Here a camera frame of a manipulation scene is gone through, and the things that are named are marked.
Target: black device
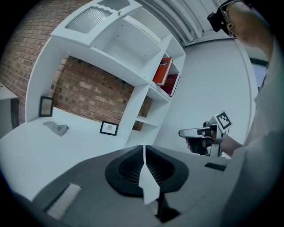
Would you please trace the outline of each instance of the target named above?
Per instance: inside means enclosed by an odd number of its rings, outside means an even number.
[[[240,2],[240,0],[228,0],[224,2],[216,12],[210,13],[207,17],[207,20],[210,22],[215,32],[218,32],[222,29],[227,35],[231,36],[232,38],[235,38],[235,35],[227,29],[228,16],[226,14],[226,8],[229,3],[234,2]]]
[[[215,141],[212,140],[211,131],[216,133]],[[214,157],[222,155],[220,144],[223,141],[223,133],[218,124],[206,121],[203,123],[203,128],[183,129],[178,135],[186,139],[193,153]]]

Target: white countertop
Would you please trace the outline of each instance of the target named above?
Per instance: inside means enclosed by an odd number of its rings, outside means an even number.
[[[13,98],[17,98],[17,96],[0,82],[0,101]]]
[[[70,129],[62,137],[43,123]],[[23,123],[0,139],[0,167],[12,190],[29,200],[77,163],[124,148],[119,136],[99,133],[101,122],[53,109],[52,117]]]

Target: black strip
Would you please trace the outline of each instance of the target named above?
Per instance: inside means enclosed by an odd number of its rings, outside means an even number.
[[[19,105],[20,101],[17,98],[11,99],[11,122],[12,128],[15,129],[19,126]]]
[[[164,193],[160,193],[160,196],[157,199],[157,202],[158,202],[159,205],[158,205],[158,213],[157,213],[156,217],[162,223],[168,222],[171,219],[180,215],[180,213],[177,210],[169,207]]]
[[[197,129],[197,135],[201,136],[202,135],[202,129]]]
[[[211,130],[205,130],[205,137],[211,137]]]
[[[220,170],[220,171],[224,171],[227,166],[208,162],[208,163],[205,165],[205,167],[213,168],[213,169]]]
[[[249,58],[249,60],[252,64],[255,64],[255,65],[264,66],[264,67],[268,65],[268,62],[264,60],[254,59],[254,58]]]

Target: person's arm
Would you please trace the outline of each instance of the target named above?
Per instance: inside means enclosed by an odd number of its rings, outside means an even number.
[[[221,151],[232,157],[234,151],[243,145],[232,139],[227,134],[224,134],[223,141],[221,143]]]

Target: black frame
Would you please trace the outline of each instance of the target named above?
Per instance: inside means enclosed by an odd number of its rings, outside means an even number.
[[[260,59],[249,58],[250,62],[254,65],[267,67],[268,62]]]
[[[44,99],[50,99],[50,100],[52,100],[52,102],[51,102],[50,114],[41,114],[41,108],[42,108],[43,100],[44,100]],[[39,103],[39,116],[40,116],[40,117],[52,117],[53,102],[54,102],[54,98],[47,97],[47,96],[41,96],[41,97],[40,97],[40,103]]]
[[[111,124],[111,125],[116,125],[115,134],[102,132],[103,124],[104,124],[104,123]],[[111,122],[108,122],[108,121],[102,121],[102,126],[101,126],[101,129],[100,129],[99,133],[101,133],[101,134],[106,134],[106,135],[111,135],[111,136],[116,136],[116,134],[117,134],[117,130],[118,130],[118,124],[111,123]]]

